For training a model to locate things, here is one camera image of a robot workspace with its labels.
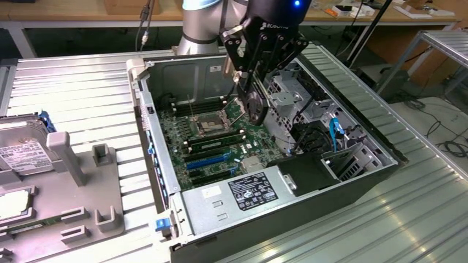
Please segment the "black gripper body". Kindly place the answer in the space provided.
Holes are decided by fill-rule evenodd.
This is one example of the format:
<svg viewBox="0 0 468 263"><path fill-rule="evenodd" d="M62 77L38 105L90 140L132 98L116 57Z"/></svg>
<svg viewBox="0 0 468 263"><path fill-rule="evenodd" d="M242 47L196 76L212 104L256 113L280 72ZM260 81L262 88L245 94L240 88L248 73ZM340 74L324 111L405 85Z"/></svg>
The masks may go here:
<svg viewBox="0 0 468 263"><path fill-rule="evenodd" d="M310 0L253 0L248 1L245 15L240 21L245 38L281 35L286 38L298 33Z"/></svg>

